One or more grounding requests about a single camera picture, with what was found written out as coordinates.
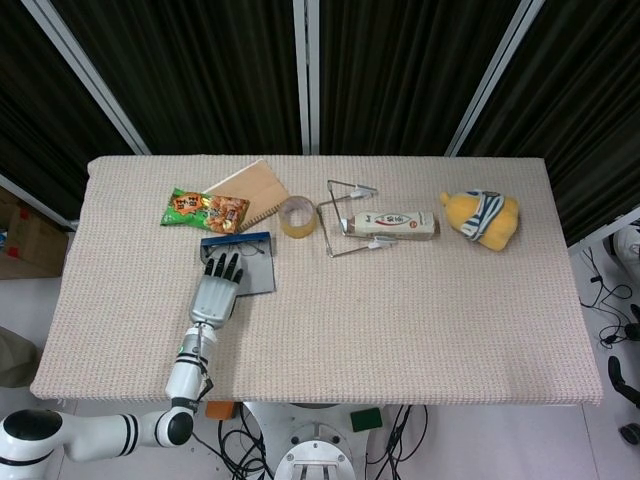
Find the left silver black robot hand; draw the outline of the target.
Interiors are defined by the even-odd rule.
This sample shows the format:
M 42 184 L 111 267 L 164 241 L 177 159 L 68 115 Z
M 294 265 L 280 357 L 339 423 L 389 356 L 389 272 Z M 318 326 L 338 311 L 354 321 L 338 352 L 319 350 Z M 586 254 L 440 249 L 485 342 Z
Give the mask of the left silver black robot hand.
M 191 303 L 191 321 L 221 329 L 232 315 L 243 274 L 238 253 L 209 259 Z

